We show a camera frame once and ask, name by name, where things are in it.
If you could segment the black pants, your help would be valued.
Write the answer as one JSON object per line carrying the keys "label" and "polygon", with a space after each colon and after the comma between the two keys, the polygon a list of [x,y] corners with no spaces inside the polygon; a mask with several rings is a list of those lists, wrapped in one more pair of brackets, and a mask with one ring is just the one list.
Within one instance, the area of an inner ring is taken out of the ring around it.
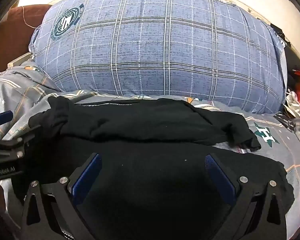
{"label": "black pants", "polygon": [[23,199],[33,180],[55,183],[99,154],[102,170],[76,206],[98,239],[213,239],[231,206],[207,175],[211,153],[238,176],[276,181],[285,216],[294,202],[283,164],[258,154],[262,146],[239,114],[172,99],[48,103],[29,119],[39,129],[35,163],[12,180],[13,190]]}

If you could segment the wooden bed frame edge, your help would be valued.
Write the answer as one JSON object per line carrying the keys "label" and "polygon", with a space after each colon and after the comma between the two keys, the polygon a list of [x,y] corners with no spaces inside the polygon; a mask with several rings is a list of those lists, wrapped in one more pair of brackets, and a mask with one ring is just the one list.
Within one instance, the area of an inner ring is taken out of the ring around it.
{"label": "wooden bed frame edge", "polygon": [[22,63],[28,61],[32,57],[32,54],[30,52],[23,54],[19,56],[18,58],[12,60],[7,64],[7,68],[12,68],[15,66],[20,66]]}

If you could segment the blue plaid pillow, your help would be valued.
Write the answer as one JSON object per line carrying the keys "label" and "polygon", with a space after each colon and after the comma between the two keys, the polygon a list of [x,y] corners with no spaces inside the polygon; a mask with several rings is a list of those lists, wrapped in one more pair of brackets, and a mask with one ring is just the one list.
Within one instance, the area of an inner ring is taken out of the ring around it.
{"label": "blue plaid pillow", "polygon": [[29,49],[65,92],[189,96],[270,114],[287,89],[281,38],[218,0],[62,0]]}

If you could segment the grey patterned bed sheet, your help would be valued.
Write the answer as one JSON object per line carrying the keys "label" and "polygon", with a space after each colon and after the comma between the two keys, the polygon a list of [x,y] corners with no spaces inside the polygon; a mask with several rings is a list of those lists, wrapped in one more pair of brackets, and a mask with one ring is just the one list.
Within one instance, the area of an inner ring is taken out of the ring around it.
{"label": "grey patterned bed sheet", "polygon": [[[0,73],[0,113],[12,111],[14,119],[0,126],[0,139],[10,140],[28,129],[31,116],[49,109],[49,97],[63,96],[77,103],[128,102],[131,96],[115,96],[92,90],[61,92],[50,77],[33,61],[7,68]],[[292,238],[300,229],[300,141],[294,132],[286,128],[272,114],[253,114],[228,107],[223,103],[169,96],[184,100],[194,107],[211,111],[227,111],[242,115],[249,128],[256,134],[262,148],[259,155],[283,163],[287,180],[294,188],[294,203],[286,214],[287,237]]]}

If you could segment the clear plastic bag clutter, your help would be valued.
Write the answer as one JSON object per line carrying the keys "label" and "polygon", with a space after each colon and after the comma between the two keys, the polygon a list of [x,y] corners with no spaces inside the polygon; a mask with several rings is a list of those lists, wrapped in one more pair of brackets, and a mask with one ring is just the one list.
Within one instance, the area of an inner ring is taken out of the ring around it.
{"label": "clear plastic bag clutter", "polygon": [[294,132],[300,141],[300,102],[294,91],[288,89],[283,109],[281,112],[276,113],[274,117],[281,122],[285,128]]}

